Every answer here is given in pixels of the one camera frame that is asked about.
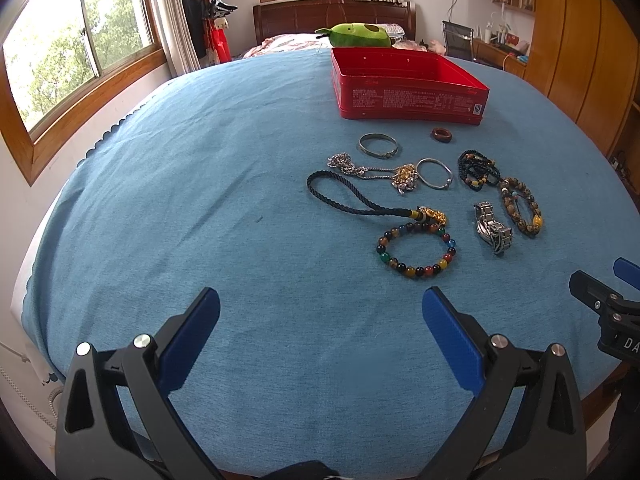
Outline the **silver bangle with clasp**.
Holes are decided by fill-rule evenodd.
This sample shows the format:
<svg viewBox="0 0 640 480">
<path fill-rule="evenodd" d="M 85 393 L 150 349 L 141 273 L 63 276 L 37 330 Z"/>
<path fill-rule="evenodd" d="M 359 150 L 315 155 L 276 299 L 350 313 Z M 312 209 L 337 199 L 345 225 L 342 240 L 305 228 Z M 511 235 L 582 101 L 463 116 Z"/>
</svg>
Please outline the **silver bangle with clasp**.
<svg viewBox="0 0 640 480">
<path fill-rule="evenodd" d="M 376 159 L 390 159 L 400 152 L 398 141 L 389 134 L 368 132 L 358 139 L 358 148 L 363 154 Z"/>
</svg>

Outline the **plain silver bangle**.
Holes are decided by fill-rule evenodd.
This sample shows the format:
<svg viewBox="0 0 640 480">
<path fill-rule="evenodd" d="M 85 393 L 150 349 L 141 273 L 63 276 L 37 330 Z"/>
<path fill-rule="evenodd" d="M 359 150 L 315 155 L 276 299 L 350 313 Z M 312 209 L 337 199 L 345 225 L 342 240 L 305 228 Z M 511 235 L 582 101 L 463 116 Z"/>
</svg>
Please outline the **plain silver bangle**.
<svg viewBox="0 0 640 480">
<path fill-rule="evenodd" d="M 441 160 L 423 157 L 416 162 L 416 172 L 420 181 L 437 191 L 446 191 L 454 182 L 454 173 Z"/>
</svg>

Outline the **wooden framed side window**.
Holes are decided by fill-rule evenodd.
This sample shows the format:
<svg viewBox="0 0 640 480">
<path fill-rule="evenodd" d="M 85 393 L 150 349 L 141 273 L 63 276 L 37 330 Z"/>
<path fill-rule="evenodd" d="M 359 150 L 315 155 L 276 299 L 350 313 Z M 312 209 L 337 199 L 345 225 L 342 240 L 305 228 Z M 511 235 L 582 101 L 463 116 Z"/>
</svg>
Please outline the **wooden framed side window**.
<svg viewBox="0 0 640 480">
<path fill-rule="evenodd" d="M 9 0 L 1 135 L 28 184 L 116 96 L 166 62 L 151 0 Z"/>
</svg>

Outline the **dark wooden headboard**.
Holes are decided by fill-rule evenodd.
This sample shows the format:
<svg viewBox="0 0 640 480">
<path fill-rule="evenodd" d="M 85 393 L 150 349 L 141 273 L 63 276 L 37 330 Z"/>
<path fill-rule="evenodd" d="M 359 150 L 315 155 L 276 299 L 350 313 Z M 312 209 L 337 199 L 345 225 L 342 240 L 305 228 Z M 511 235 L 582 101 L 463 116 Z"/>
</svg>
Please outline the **dark wooden headboard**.
<svg viewBox="0 0 640 480">
<path fill-rule="evenodd" d="M 416 6 L 359 0 L 288 0 L 253 6 L 258 44 L 282 34 L 310 34 L 341 23 L 397 24 L 408 39 L 416 39 Z"/>
</svg>

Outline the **coat rack with clothes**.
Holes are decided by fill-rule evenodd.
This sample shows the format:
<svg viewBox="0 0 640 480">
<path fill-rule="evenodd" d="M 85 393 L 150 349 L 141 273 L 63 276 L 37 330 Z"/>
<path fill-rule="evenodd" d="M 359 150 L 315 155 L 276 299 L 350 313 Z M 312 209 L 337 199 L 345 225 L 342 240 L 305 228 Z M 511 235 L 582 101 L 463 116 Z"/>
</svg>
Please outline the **coat rack with clothes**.
<svg viewBox="0 0 640 480">
<path fill-rule="evenodd" d="M 238 7 L 224 0 L 181 0 L 196 56 L 206 66 L 232 61 L 228 16 Z"/>
</svg>

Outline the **floral bed sheet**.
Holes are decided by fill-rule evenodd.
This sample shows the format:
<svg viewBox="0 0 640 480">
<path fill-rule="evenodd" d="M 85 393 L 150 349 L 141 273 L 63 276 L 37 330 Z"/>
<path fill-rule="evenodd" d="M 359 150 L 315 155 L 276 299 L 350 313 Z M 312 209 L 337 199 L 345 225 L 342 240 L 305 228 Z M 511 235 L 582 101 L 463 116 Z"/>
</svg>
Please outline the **floral bed sheet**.
<svg viewBox="0 0 640 480">
<path fill-rule="evenodd" d="M 281 34 L 268 37 L 260 44 L 250 48 L 242 58 L 256 58 L 256 56 L 295 52 L 303 50 L 329 49 L 330 40 L 326 37 L 318 37 L 316 34 Z"/>
</svg>

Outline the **green avocado plush toy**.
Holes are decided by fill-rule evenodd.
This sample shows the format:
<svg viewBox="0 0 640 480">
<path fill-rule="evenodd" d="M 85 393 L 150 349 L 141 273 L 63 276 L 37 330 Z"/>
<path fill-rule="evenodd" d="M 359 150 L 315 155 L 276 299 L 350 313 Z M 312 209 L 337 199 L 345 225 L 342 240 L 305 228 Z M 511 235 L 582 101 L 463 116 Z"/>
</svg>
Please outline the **green avocado plush toy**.
<svg viewBox="0 0 640 480">
<path fill-rule="evenodd" d="M 386 30 L 375 24 L 342 23 L 314 33 L 318 38 L 328 38 L 334 48 L 389 48 L 393 44 Z"/>
</svg>

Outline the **red tin box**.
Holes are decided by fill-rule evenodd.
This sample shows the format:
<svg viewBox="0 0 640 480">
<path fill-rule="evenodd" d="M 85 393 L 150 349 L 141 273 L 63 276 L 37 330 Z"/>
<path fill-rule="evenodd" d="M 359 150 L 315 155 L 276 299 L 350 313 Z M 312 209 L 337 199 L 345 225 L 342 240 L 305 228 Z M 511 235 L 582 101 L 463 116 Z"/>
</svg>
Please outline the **red tin box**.
<svg viewBox="0 0 640 480">
<path fill-rule="evenodd" d="M 449 58 L 395 48 L 334 48 L 332 84 L 347 119 L 401 119 L 477 126 L 489 88 Z"/>
</svg>

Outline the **blue bed cover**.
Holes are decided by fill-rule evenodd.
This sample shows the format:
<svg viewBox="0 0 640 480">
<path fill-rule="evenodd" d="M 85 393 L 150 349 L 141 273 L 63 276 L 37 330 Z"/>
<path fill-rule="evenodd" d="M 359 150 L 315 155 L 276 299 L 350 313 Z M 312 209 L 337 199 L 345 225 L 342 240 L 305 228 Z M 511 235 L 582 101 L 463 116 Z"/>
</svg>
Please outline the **blue bed cover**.
<svg viewBox="0 0 640 480">
<path fill-rule="evenodd" d="M 360 190 L 386 207 L 443 211 L 457 243 L 435 278 L 450 301 L 523 348 L 559 342 L 582 393 L 616 367 L 592 312 L 570 296 L 584 270 L 614 282 L 639 257 L 639 215 L 574 122 L 512 75 L 471 65 L 483 121 L 448 144 L 426 122 L 346 120 L 328 50 L 268 54 L 164 84 L 87 153 L 43 232 L 22 323 L 59 372 L 76 346 L 126 346 L 216 289 L 220 320 L 171 402 L 217 467 L 261 476 L 321 460 L 349 477 L 407 478 L 470 402 L 425 326 L 425 283 L 375 247 L 391 218 L 344 214 L 306 179 L 382 131 L 399 161 L 433 157 L 448 190 Z M 495 255 L 475 229 L 489 202 L 512 229 Z"/>
</svg>

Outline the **silver metal wristwatch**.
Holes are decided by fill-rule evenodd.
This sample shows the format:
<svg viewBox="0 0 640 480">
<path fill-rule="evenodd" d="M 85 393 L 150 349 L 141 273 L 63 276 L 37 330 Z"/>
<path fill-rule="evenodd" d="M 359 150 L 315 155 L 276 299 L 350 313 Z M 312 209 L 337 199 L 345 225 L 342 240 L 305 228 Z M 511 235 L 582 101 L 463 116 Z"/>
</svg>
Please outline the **silver metal wristwatch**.
<svg viewBox="0 0 640 480">
<path fill-rule="evenodd" d="M 496 219 L 494 208 L 489 202 L 476 203 L 474 211 L 478 236 L 492 248 L 495 255 L 502 255 L 512 245 L 512 229 Z"/>
</svg>

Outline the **wooden desk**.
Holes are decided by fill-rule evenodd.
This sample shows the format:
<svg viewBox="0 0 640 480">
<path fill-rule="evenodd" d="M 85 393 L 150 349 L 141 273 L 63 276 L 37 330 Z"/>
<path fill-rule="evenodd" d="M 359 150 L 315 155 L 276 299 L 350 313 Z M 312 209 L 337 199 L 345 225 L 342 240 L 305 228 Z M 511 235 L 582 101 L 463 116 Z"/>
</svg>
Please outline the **wooden desk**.
<svg viewBox="0 0 640 480">
<path fill-rule="evenodd" d="M 504 70 L 521 79 L 525 78 L 526 64 L 519 60 L 514 54 L 503 51 L 493 44 L 486 44 L 486 42 L 480 38 L 473 40 L 472 49 L 476 62 Z"/>
</svg>

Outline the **beige side curtain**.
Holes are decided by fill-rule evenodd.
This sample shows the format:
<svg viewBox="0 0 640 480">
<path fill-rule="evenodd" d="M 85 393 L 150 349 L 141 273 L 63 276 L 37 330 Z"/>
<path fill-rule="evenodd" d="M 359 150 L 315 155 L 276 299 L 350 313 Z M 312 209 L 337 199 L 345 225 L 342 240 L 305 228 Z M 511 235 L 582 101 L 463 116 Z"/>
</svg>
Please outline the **beige side curtain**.
<svg viewBox="0 0 640 480">
<path fill-rule="evenodd" d="M 160 44 L 174 77 L 196 72 L 200 61 L 192 44 L 181 0 L 152 0 Z"/>
</svg>

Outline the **black office chair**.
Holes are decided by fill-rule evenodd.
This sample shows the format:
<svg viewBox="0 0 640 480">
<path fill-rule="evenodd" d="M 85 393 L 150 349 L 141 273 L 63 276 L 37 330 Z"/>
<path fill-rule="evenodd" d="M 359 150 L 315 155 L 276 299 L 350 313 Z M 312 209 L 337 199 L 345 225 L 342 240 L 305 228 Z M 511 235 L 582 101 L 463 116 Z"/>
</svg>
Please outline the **black office chair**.
<svg viewBox="0 0 640 480">
<path fill-rule="evenodd" d="M 446 55 L 450 58 L 461 58 L 473 61 L 474 30 L 450 21 L 442 22 L 442 33 L 445 39 Z"/>
</svg>

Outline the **wooden wardrobe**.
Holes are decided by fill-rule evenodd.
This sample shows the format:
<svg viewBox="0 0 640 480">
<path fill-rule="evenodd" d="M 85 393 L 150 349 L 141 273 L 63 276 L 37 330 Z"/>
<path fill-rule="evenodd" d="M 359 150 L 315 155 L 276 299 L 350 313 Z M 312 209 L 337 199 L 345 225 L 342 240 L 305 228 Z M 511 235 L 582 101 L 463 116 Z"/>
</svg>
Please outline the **wooden wardrobe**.
<svg viewBox="0 0 640 480">
<path fill-rule="evenodd" d="M 525 80 L 639 191 L 639 39 L 614 0 L 537 0 Z"/>
</svg>

